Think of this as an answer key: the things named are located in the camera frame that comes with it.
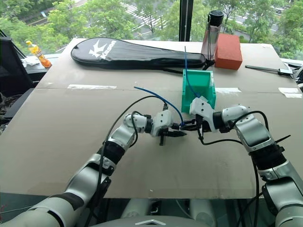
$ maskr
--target cardboard sheet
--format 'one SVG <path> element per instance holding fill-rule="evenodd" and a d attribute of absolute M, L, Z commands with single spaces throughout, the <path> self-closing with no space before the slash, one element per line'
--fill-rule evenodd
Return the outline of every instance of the cardboard sheet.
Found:
<path fill-rule="evenodd" d="M 0 136 L 1 192 L 52 195 L 61 193 L 69 178 L 102 145 L 116 117 L 133 101 L 147 95 L 134 85 L 152 89 L 181 106 L 182 77 L 161 71 L 108 71 L 77 65 L 69 55 L 79 40 L 73 40 Z M 182 49 L 184 43 L 146 42 Z M 243 65 L 283 67 L 270 45 L 242 45 Z M 188 50 L 199 51 L 199 43 Z M 253 58 L 253 53 L 268 55 Z M 263 111 L 285 156 L 303 176 L 302 99 L 286 98 L 279 87 L 295 87 L 288 78 L 241 68 L 214 69 L 216 87 L 238 88 L 241 92 L 217 93 L 216 110 L 238 103 Z M 130 110 L 155 115 L 162 103 L 147 99 Z M 179 122 L 174 112 L 175 122 Z M 236 138 L 208 133 L 205 141 Z M 182 138 L 159 138 L 139 134 L 112 175 L 108 198 L 248 198 L 255 194 L 250 157 L 244 147 L 230 142 L 203 146 L 195 132 Z"/>

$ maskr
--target red foam block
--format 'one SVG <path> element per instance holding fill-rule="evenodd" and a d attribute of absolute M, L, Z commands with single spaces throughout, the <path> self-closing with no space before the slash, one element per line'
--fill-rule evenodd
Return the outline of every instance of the red foam block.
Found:
<path fill-rule="evenodd" d="M 237 70 L 242 63 L 240 40 L 236 35 L 219 34 L 214 66 Z"/>

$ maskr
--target orange juice bottle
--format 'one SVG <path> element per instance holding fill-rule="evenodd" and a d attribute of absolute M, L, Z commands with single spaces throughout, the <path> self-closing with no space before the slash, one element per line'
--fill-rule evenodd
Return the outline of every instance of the orange juice bottle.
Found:
<path fill-rule="evenodd" d="M 44 57 L 41 49 L 36 44 L 32 44 L 31 41 L 26 41 L 25 43 L 28 45 L 30 52 L 40 60 L 41 64 L 45 68 L 49 68 L 52 66 L 51 62 Z"/>

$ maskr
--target black cable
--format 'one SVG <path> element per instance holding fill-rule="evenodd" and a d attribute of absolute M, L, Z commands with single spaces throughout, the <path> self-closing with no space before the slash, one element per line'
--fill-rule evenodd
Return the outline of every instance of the black cable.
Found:
<path fill-rule="evenodd" d="M 287 139 L 287 138 L 290 137 L 290 136 L 291 136 L 291 135 L 284 136 L 283 138 L 280 138 L 280 139 L 276 140 L 276 143 L 279 143 L 279 142 L 281 142 L 281 141 Z"/>
<path fill-rule="evenodd" d="M 100 221 L 100 219 L 98 218 L 97 214 L 95 214 L 94 212 L 93 212 L 93 217 L 94 217 L 97 221 Z"/>
<path fill-rule="evenodd" d="M 109 135 L 111 133 L 111 131 L 113 130 L 115 124 L 118 122 L 118 120 L 125 114 L 126 111 L 128 111 L 133 105 L 135 105 L 136 103 L 146 99 L 146 98 L 157 98 L 157 99 L 160 99 L 159 97 L 157 96 L 145 96 L 143 98 L 140 98 L 138 99 L 137 101 L 133 102 L 132 104 L 130 104 L 119 116 L 118 118 L 115 120 L 115 122 L 113 123 L 113 125 L 110 127 L 106 137 L 105 137 L 105 140 L 103 142 L 103 146 L 101 148 L 101 152 L 100 152 L 100 164 L 99 164 L 99 174 L 98 174 L 98 184 L 97 184 L 97 189 L 96 189 L 96 193 L 94 195 L 95 199 L 92 199 L 92 205 L 91 205 L 91 208 L 90 208 L 90 213 L 89 213 L 89 216 L 85 222 L 85 225 L 84 227 L 88 227 L 89 226 L 89 223 L 91 221 L 91 218 L 94 214 L 94 207 L 97 205 L 97 203 L 99 202 L 99 199 L 100 199 L 100 195 L 101 195 L 101 190 L 100 190 L 100 182 L 101 182 L 101 177 L 102 177 L 102 166 L 103 166 L 103 155 L 104 155 L 104 151 L 105 151 L 105 146 L 106 146 L 106 141 L 108 140 L 109 138 Z"/>
<path fill-rule="evenodd" d="M 203 141 L 203 136 L 201 135 L 199 126 L 197 126 L 197 131 L 198 131 L 199 140 L 201 141 L 201 143 L 202 143 L 203 145 L 211 145 L 211 144 L 214 144 L 214 143 L 227 142 L 227 141 L 236 142 L 236 143 L 242 144 L 240 141 L 238 141 L 238 140 L 233 140 L 233 139 L 215 140 L 215 141 L 212 141 L 212 142 L 205 143 L 205 142 Z"/>
<path fill-rule="evenodd" d="M 131 146 L 129 146 L 130 148 L 131 148 L 133 145 L 135 145 L 136 142 L 137 142 L 137 140 L 138 140 L 138 130 L 137 130 L 137 127 L 136 127 L 136 125 L 135 125 L 135 123 L 134 123 L 134 114 L 136 114 L 136 113 L 142 116 L 142 114 L 139 113 L 138 111 L 133 111 L 132 114 L 131 114 L 132 125 L 133 125 L 133 128 L 134 128 L 134 133 L 135 133 L 135 135 L 136 135 L 136 138 L 135 138 L 134 142 L 131 144 Z"/>
<path fill-rule="evenodd" d="M 237 200 L 237 204 L 238 204 L 239 214 L 240 214 L 240 216 L 241 216 L 242 213 L 243 213 L 243 210 L 242 210 L 242 205 L 241 205 L 241 203 L 240 203 L 240 200 Z M 244 220 L 244 219 L 242 219 L 241 224 L 242 224 L 242 227 L 246 227 L 246 224 L 245 224 L 245 220 Z"/>
<path fill-rule="evenodd" d="M 260 111 L 260 110 L 250 111 L 250 112 L 248 112 L 248 113 L 246 113 L 246 114 L 243 114 L 241 117 L 238 117 L 238 118 L 231 124 L 231 126 L 230 126 L 231 129 L 230 129 L 230 130 L 232 130 L 232 129 L 235 127 L 236 123 L 237 123 L 239 120 L 241 120 L 243 117 L 245 117 L 245 116 L 247 116 L 247 115 L 250 115 L 250 114 L 252 114 L 252 113 L 253 113 L 253 114 L 254 114 L 254 113 L 256 113 L 256 114 L 261 114 L 261 115 L 263 116 L 265 127 L 266 127 L 267 130 L 269 131 L 267 117 L 266 117 L 266 115 L 265 115 L 262 111 Z"/>
<path fill-rule="evenodd" d="M 257 199 L 259 198 L 261 195 L 263 195 L 263 193 L 259 193 L 257 196 L 255 196 L 254 198 L 252 198 L 245 206 L 245 208 L 243 209 L 243 212 L 242 214 L 240 215 L 239 219 L 238 219 L 238 222 L 237 222 L 237 225 L 236 227 L 239 227 L 240 226 L 240 223 L 244 217 L 244 214 L 246 212 L 246 210 L 248 209 L 248 207 L 250 207 L 250 205 Z"/>
<path fill-rule="evenodd" d="M 255 220 L 254 227 L 257 227 L 258 224 L 258 213 L 259 213 L 259 175 L 256 164 L 252 161 L 252 165 L 254 166 L 255 178 L 256 178 L 256 206 L 255 206 Z"/>

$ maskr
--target tree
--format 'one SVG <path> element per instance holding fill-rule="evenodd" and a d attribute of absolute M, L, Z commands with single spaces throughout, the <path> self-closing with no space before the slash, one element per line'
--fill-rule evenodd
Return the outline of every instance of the tree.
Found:
<path fill-rule="evenodd" d="M 14 18 L 21 12 L 29 11 L 33 5 L 31 0 L 1 0 L 0 14 L 2 17 Z"/>
<path fill-rule="evenodd" d="M 50 9 L 53 7 L 53 2 L 56 0 L 31 0 L 34 4 L 32 5 L 30 10 L 27 11 L 21 11 L 18 14 L 18 19 L 23 20 L 26 22 L 26 20 L 32 19 L 32 18 L 41 18 L 41 11 L 46 11 L 47 9 Z"/>
<path fill-rule="evenodd" d="M 163 16 L 166 24 L 162 30 L 157 31 L 158 36 L 162 40 L 178 41 L 179 7 L 180 1 L 175 1 L 169 11 Z M 199 0 L 194 0 L 193 9 L 190 41 L 200 42 L 203 40 L 207 15 L 211 10 L 209 6 L 202 4 Z"/>
<path fill-rule="evenodd" d="M 247 2 L 247 32 L 250 43 L 257 43 L 270 34 L 270 28 L 276 22 L 276 13 L 273 5 L 281 4 L 281 0 L 252 0 Z"/>
<path fill-rule="evenodd" d="M 211 8 L 219 9 L 224 13 L 224 31 L 226 28 L 231 28 L 228 26 L 228 19 L 235 12 L 242 14 L 244 12 L 244 2 L 242 0 L 208 0 L 207 1 Z"/>
<path fill-rule="evenodd" d="M 73 8 L 73 0 L 54 2 L 55 9 L 50 11 L 47 21 L 49 27 L 57 34 L 70 40 L 75 37 L 86 37 L 87 18 L 80 8 Z"/>
<path fill-rule="evenodd" d="M 89 37 L 133 38 L 134 18 L 125 12 L 120 0 L 90 0 L 83 6 L 83 14 L 88 19 Z"/>
<path fill-rule="evenodd" d="M 163 28 L 162 16 L 166 13 L 171 0 L 131 0 L 128 2 L 136 5 L 136 14 L 143 17 L 142 21 L 151 33 L 155 32 L 158 24 L 160 28 Z"/>
<path fill-rule="evenodd" d="M 0 17 L 0 27 L 25 55 L 30 54 L 26 40 L 39 45 L 43 53 L 54 53 L 69 42 L 66 36 L 56 33 L 49 25 L 27 26 L 18 19 L 11 21 Z"/>
<path fill-rule="evenodd" d="M 303 0 L 297 0 L 285 10 L 273 46 L 282 58 L 303 60 Z"/>

